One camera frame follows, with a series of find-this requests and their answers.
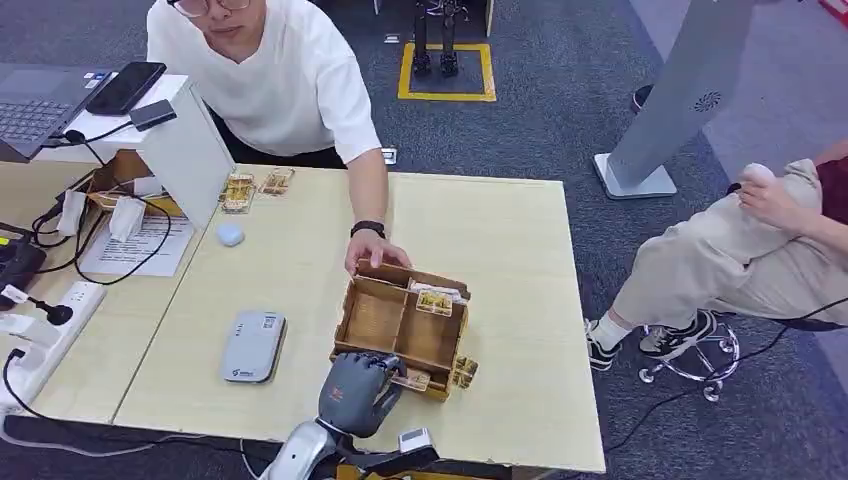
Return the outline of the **person's left hand with watch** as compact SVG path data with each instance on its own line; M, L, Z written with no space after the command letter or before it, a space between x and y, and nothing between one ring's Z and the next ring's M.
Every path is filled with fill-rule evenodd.
M405 268L412 267L412 262L405 250L369 229L357 231L349 241L345 256L345 270L349 275L356 274L360 260L367 260L373 268L383 263Z

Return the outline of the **cup person's hand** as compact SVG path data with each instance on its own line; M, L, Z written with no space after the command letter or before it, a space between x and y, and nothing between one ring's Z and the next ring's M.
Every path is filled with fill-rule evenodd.
M736 191L740 207L773 227L801 233L809 211L776 178L743 175Z

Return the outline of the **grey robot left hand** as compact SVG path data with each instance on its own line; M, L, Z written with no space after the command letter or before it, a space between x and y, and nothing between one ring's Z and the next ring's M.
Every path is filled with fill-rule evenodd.
M402 395L392 379L405 376L400 357L372 351L338 354L322 386L318 419L357 438L373 436Z

